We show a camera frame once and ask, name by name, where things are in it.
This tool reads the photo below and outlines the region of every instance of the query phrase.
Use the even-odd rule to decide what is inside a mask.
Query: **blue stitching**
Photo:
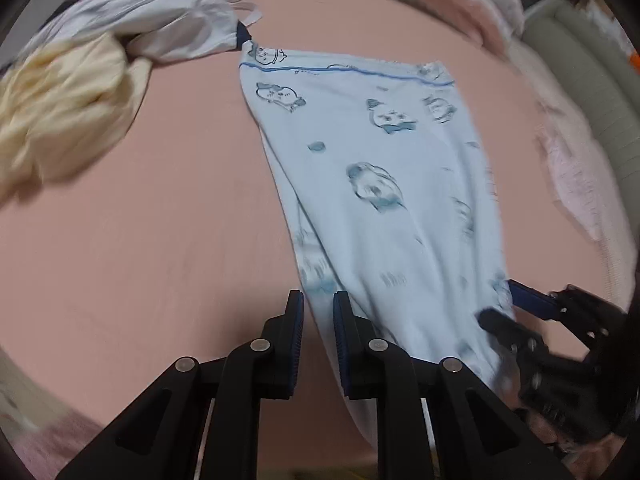
[[[336,66],[333,68],[310,68],[308,66],[307,67],[305,66],[273,66],[271,68],[265,68],[262,66],[254,65],[253,63],[247,63],[245,61],[240,63],[240,66],[243,66],[243,65],[249,66],[251,68],[257,68],[262,72],[277,72],[280,70],[306,70],[308,72],[359,72],[364,75],[380,75],[382,77],[399,79],[402,81],[417,81],[422,84],[432,85],[432,86],[451,86],[453,85],[453,83],[455,83],[455,81],[449,81],[447,83],[435,83],[435,82],[425,81],[424,79],[420,79],[419,77],[414,77],[414,76],[389,75],[389,74],[383,74],[382,72],[370,72],[369,70],[362,70],[360,68],[343,68],[339,66]]]

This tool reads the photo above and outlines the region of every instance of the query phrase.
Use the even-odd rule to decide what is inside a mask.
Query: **yellow garment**
[[[20,182],[71,176],[127,133],[151,61],[129,64],[120,43],[51,43],[0,81],[0,199]]]

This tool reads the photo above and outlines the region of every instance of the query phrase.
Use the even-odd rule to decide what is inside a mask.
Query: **white strap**
[[[256,4],[252,4],[251,2],[239,2],[236,4],[232,4],[232,7],[235,10],[250,10],[249,15],[245,17],[244,20],[240,20],[245,27],[249,27],[257,22],[261,17],[262,13]]]

